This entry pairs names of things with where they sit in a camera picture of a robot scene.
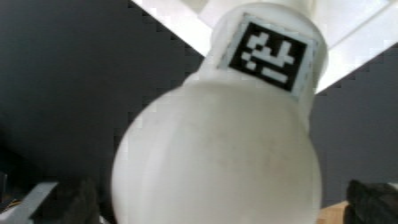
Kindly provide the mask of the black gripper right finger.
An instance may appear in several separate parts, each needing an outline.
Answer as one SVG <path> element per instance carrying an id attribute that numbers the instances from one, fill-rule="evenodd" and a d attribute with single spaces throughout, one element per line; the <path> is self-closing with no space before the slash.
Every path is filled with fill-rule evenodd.
<path id="1" fill-rule="evenodd" d="M 342 224 L 398 224 L 398 185 L 350 181 Z"/>

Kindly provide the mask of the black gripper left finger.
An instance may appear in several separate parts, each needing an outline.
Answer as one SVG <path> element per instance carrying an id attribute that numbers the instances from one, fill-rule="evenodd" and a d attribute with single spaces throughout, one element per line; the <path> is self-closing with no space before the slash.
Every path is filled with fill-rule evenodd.
<path id="1" fill-rule="evenodd" d="M 96 185 L 88 179 L 40 182 L 0 224 L 99 224 Z"/>

